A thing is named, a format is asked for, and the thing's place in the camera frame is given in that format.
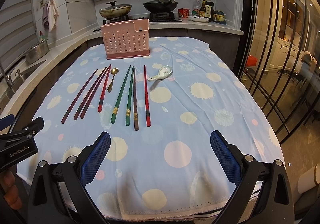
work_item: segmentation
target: gold spoon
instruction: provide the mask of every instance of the gold spoon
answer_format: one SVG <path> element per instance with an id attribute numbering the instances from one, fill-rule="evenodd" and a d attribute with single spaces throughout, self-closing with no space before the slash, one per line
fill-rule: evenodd
<path id="1" fill-rule="evenodd" d="M 112 68 L 111 69 L 111 74 L 113 75 L 112 77 L 112 81 L 109 85 L 109 87 L 107 88 L 108 92 L 110 93 L 112 91 L 112 84 L 113 84 L 113 79 L 115 78 L 115 75 L 119 72 L 119 69 L 118 68 Z"/>

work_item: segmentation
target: white plate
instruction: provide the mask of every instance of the white plate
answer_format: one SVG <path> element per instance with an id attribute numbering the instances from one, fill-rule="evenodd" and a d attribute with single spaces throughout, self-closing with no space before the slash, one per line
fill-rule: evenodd
<path id="1" fill-rule="evenodd" d="M 196 16 L 188 16 L 188 19 L 195 22 L 207 22 L 209 20 L 209 18 L 206 18 L 206 17 L 196 17 Z"/>

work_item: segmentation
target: floor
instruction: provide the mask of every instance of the floor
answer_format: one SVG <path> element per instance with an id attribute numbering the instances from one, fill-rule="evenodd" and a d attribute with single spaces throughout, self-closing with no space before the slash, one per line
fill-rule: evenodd
<path id="1" fill-rule="evenodd" d="M 262 77 L 261 85 L 268 93 L 271 93 L 278 77 L 279 74 L 277 73 L 277 71 L 269 71 L 267 75 L 264 75 Z M 287 75 L 282 75 L 278 86 L 272 95 L 272 98 L 274 100 L 279 97 L 280 92 L 287 82 L 287 79 Z M 249 88 L 251 80 L 247 76 L 243 80 L 244 85 Z M 295 102 L 302 94 L 302 90 L 299 87 L 300 85 L 302 84 L 299 84 L 298 87 L 296 87 L 296 81 L 290 80 L 285 92 L 278 101 L 278 107 L 285 117 L 288 117 L 292 112 L 295 106 Z M 258 89 L 256 90 L 253 97 L 260 107 L 262 107 L 266 102 L 265 96 Z M 267 115 L 270 109 L 271 105 L 268 104 L 263 110 L 265 115 Z M 307 110 L 308 107 L 305 103 L 302 103 L 300 106 L 298 106 L 297 110 L 294 112 L 290 120 L 286 123 L 289 131 L 291 131 L 297 125 L 297 123 L 307 112 Z M 307 170 L 315 166 L 317 163 L 320 163 L 320 122 L 315 120 L 312 123 L 312 119 L 313 118 L 311 117 L 311 119 L 309 119 L 305 126 L 303 126 L 302 124 L 292 134 L 292 136 L 281 145 L 294 202 L 296 202 L 300 197 L 297 191 L 299 177 Z M 276 131 L 281 125 L 281 121 L 274 111 L 268 116 L 268 121 L 274 131 Z M 287 131 L 285 130 L 285 128 L 283 128 L 277 134 L 278 140 L 283 140 L 287 136 L 287 134 Z"/>

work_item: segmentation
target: pink plastic basket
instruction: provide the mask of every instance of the pink plastic basket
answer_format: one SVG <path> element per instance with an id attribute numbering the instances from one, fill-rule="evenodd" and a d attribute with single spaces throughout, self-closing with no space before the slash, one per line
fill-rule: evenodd
<path id="1" fill-rule="evenodd" d="M 101 27 L 107 59 L 147 56 L 149 50 L 149 20 L 137 19 Z"/>

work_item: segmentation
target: ceramic spoon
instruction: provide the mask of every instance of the ceramic spoon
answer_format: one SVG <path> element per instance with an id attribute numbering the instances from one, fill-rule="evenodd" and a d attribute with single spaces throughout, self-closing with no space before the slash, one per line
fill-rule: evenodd
<path id="1" fill-rule="evenodd" d="M 111 69 L 111 74 L 113 75 L 113 77 L 112 77 L 112 81 L 111 81 L 109 87 L 107 88 L 107 90 L 108 90 L 109 93 L 112 91 L 113 79 L 115 78 L 115 75 L 116 75 L 118 72 L 119 72 L 119 69 L 117 69 L 117 68 L 112 68 L 112 69 Z"/>
<path id="2" fill-rule="evenodd" d="M 172 67 L 171 66 L 163 66 L 159 69 L 159 72 L 157 75 L 153 76 L 153 77 L 150 77 L 148 78 L 148 81 L 154 81 L 154 80 L 157 80 L 157 79 L 165 79 L 167 78 L 170 74 L 172 73 Z"/>

